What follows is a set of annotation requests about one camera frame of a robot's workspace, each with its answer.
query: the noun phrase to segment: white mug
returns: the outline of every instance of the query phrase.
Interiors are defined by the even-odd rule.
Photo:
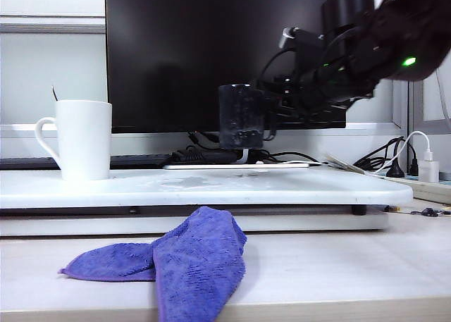
[[[37,141],[61,169],[64,180],[109,178],[111,104],[90,100],[56,102],[56,117],[42,118],[35,126]],[[42,126],[54,123],[58,133],[57,154],[42,136]]]

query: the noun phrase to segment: black cup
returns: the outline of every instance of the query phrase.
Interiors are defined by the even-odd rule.
[[[223,85],[219,92],[219,142],[224,149],[263,147],[264,95],[246,84]]]

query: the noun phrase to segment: microfiber cloth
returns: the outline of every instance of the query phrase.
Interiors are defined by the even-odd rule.
[[[214,321],[245,274],[246,239],[230,212],[203,206],[151,244],[94,249],[60,273],[81,280],[155,280],[161,322]]]

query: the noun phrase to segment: black screen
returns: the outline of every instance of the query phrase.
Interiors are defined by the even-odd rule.
[[[320,34],[324,1],[106,0],[113,132],[217,131],[218,86],[258,77],[284,27]],[[266,76],[293,62],[281,56]]]

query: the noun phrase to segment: mug handle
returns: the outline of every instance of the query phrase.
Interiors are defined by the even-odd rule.
[[[61,159],[59,158],[59,155],[44,141],[44,137],[42,136],[42,126],[45,123],[56,124],[56,119],[50,117],[40,119],[35,125],[35,137],[42,148],[50,153],[51,157],[54,158],[59,168],[61,168]]]

